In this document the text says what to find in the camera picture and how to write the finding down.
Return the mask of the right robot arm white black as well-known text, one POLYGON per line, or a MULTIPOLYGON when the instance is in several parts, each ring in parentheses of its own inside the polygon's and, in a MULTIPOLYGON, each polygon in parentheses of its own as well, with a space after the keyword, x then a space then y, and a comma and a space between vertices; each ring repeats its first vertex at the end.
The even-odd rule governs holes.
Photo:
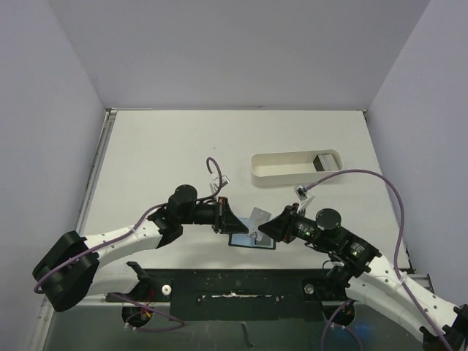
POLYGON ((330 208, 314 219, 288 205, 259 226, 276 242, 301 239, 306 246, 327 254, 337 265, 327 274, 330 297, 344 296, 367 305, 399 324, 425 350, 467 349, 467 306, 457 306, 419 285, 369 242, 345 229, 340 214, 330 208))

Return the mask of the stack of silver credit cards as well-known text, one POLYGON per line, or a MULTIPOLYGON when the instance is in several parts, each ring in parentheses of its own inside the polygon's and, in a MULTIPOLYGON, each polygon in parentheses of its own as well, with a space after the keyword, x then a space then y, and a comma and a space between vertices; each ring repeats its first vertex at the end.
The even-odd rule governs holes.
POLYGON ((333 154, 318 154, 313 160, 317 172, 336 172, 340 170, 339 164, 333 154))

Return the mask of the silver VIP credit card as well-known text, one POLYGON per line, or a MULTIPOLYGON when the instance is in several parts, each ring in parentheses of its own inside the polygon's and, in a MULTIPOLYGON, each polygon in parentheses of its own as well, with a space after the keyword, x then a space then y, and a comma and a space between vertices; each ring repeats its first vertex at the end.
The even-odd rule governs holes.
POLYGON ((259 226, 268 222, 270 218, 271 213, 254 207, 248 222, 249 236, 255 240, 261 241, 263 238, 263 233, 259 230, 259 226))

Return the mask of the black card holder wallet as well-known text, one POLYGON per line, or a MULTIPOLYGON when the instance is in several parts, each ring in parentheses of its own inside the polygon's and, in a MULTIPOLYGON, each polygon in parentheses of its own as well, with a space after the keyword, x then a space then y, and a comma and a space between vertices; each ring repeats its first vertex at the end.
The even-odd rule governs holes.
POLYGON ((229 246, 241 247, 247 249, 267 249, 275 250, 276 243, 267 235, 262 234, 261 239, 257 240, 256 235, 235 233, 229 235, 229 246))

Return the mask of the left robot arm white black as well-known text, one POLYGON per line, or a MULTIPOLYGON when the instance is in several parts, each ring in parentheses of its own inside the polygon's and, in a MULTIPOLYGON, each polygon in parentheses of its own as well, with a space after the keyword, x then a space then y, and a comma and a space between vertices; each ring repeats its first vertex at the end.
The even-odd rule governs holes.
POLYGON ((34 292, 64 312, 88 295, 123 293, 134 301, 148 294, 147 279, 99 277, 107 265, 137 252, 160 249, 183 234, 184 225, 208 225, 216 234, 247 234, 248 227, 232 212, 226 197, 199 199, 188 184, 178 186, 166 203, 149 208, 137 222, 98 235, 63 234, 32 271, 34 292))

